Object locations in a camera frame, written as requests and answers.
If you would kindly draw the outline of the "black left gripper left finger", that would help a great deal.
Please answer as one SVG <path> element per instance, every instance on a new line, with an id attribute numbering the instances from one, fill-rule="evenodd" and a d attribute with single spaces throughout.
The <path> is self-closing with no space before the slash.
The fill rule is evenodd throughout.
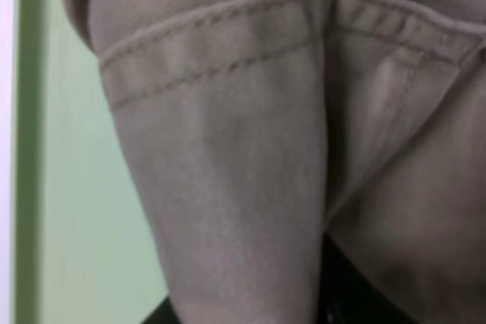
<path id="1" fill-rule="evenodd" d="M 170 297 L 166 297 L 161 304 L 142 322 L 143 324 L 180 324 Z"/>

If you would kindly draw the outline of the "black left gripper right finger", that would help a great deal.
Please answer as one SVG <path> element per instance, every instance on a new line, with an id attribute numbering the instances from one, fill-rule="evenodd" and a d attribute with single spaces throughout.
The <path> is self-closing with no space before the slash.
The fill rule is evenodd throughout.
<path id="1" fill-rule="evenodd" d="M 385 298 L 346 258 L 332 238 L 323 238 L 320 321 L 400 324 L 413 321 Z"/>

